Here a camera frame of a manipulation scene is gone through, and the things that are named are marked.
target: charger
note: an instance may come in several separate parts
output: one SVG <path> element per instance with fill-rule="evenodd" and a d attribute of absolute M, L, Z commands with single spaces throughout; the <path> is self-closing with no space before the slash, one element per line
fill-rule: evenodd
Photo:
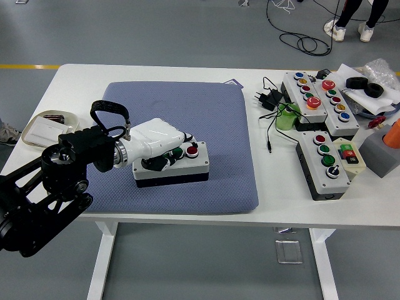
<path fill-rule="evenodd" d="M 269 89 L 270 93 L 268 95 L 265 95 L 264 93 L 259 93 L 259 97 L 255 96 L 258 101 L 261 102 L 261 106 L 265 109 L 268 109 L 269 111 L 274 111 L 276 106 L 279 104 L 281 101 L 283 95 L 281 92 L 279 92 L 277 89 Z"/>

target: black tape roll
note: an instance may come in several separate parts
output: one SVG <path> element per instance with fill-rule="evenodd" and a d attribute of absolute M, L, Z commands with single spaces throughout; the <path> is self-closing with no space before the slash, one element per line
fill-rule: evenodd
<path fill-rule="evenodd" d="M 376 83 L 369 83 L 367 88 L 364 89 L 364 92 L 371 98 L 378 98 L 381 94 L 383 94 L 383 87 Z"/>
<path fill-rule="evenodd" d="M 368 78 L 365 77 L 351 77 L 346 80 L 346 87 L 348 89 L 366 89 L 368 85 Z"/>

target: gray mat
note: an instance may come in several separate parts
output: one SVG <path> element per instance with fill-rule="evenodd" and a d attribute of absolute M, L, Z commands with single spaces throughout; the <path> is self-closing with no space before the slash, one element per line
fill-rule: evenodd
<path fill-rule="evenodd" d="M 137 188 L 132 167 L 88 168 L 88 211 L 241 213 L 258 205 L 244 98 L 239 86 L 206 82 L 114 82 L 103 99 L 125 105 L 132 126 L 161 118 L 207 143 L 209 180 Z M 107 126 L 121 123 L 99 113 Z"/>

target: black pants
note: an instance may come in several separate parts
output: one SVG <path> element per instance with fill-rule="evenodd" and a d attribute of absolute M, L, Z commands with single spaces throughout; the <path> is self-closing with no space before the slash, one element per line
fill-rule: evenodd
<path fill-rule="evenodd" d="M 346 3 L 344 3 L 342 14 L 339 18 L 339 21 L 336 23 L 336 26 L 346 27 L 353 14 L 360 7 L 362 1 L 363 0 L 346 0 Z M 369 16 L 369 19 L 367 21 L 367 26 L 369 28 L 375 27 L 375 24 L 385 11 L 386 6 L 388 6 L 388 2 L 389 0 L 374 0 L 371 9 L 371 15 Z"/>

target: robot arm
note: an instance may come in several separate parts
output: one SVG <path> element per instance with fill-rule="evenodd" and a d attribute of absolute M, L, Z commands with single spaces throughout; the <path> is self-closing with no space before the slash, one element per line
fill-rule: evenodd
<path fill-rule="evenodd" d="M 96 115 L 97 110 L 122 114 L 125 126 L 106 129 Z M 107 172 L 113 166 L 121 168 L 139 158 L 155 158 L 154 169 L 162 171 L 174 163 L 173 157 L 162 157 L 164 153 L 194 140 L 161 119 L 130 129 L 126 108 L 108 101 L 96 101 L 91 116 L 97 126 L 60 135 L 59 143 L 46 148 L 41 157 L 0 176 L 0 250 L 32 256 L 83 213 L 93 201 L 85 193 L 89 185 L 88 164 L 93 163 L 99 171 Z M 115 129 L 122 129 L 122 133 L 109 136 Z M 36 170 L 39 172 L 23 187 L 16 184 Z M 48 196 L 33 203 L 28 195 L 41 182 Z"/>

